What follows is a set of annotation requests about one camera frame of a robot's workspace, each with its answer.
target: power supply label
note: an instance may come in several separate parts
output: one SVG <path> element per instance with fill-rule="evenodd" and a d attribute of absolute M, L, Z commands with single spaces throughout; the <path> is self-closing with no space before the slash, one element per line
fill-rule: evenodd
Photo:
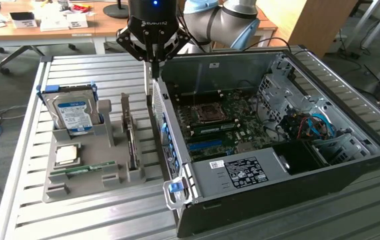
<path fill-rule="evenodd" d="M 225 168 L 238 189 L 269 180 L 256 157 L 226 162 Z"/>

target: black pole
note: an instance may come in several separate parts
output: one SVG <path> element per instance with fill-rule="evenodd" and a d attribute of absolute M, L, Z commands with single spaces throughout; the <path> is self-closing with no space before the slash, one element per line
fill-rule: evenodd
<path fill-rule="evenodd" d="M 103 13 L 115 19 L 126 19 L 128 18 L 128 6 L 122 4 L 122 0 L 116 0 L 116 4 L 103 8 Z"/>

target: robotiq logo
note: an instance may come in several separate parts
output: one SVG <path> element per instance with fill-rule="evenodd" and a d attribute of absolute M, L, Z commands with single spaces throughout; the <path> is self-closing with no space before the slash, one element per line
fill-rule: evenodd
<path fill-rule="evenodd" d="M 142 27 L 146 25 L 167 25 L 167 22 L 166 21 L 159 21 L 159 22 L 142 21 Z"/>

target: slatted aluminum table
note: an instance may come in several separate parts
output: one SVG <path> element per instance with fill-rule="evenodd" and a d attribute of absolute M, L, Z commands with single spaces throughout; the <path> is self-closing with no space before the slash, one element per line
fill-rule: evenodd
<path fill-rule="evenodd" d="M 315 56 L 297 55 L 348 106 L 380 134 L 380 110 Z M 162 192 L 162 172 L 146 108 L 145 67 L 128 54 L 54 57 L 41 62 L 0 204 L 0 240 L 163 240 L 175 238 L 175 221 Z M 98 85 L 100 99 L 120 117 L 120 93 L 130 94 L 147 181 L 124 189 L 54 203 L 41 202 L 52 121 L 36 85 Z M 310 94 L 313 86 L 298 75 Z M 380 169 L 341 192 L 190 237 L 191 240 L 380 240 Z"/>

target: metal handle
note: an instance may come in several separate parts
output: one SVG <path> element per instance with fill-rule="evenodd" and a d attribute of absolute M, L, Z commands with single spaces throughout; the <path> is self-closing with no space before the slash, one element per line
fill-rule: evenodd
<path fill-rule="evenodd" d="M 175 179 L 166 181 L 163 183 L 163 192 L 165 192 L 165 198 L 166 198 L 166 205 L 169 207 L 170 210 L 175 210 L 178 209 L 183 204 L 189 203 L 191 201 L 191 199 L 179 199 L 173 201 L 170 198 L 170 195 L 173 193 L 169 192 L 169 186 L 173 184 L 182 184 L 182 190 L 187 187 L 187 183 L 186 183 L 186 179 L 185 177 L 179 176 Z"/>
<path fill-rule="evenodd" d="M 173 202 L 173 200 L 170 199 L 170 195 L 173 193 L 169 192 L 169 186 L 175 183 L 174 180 L 166 181 L 163 183 L 163 192 L 165 192 L 165 198 L 166 198 L 166 206 L 169 207 L 170 210 L 175 210 L 178 209 L 183 202 Z"/>

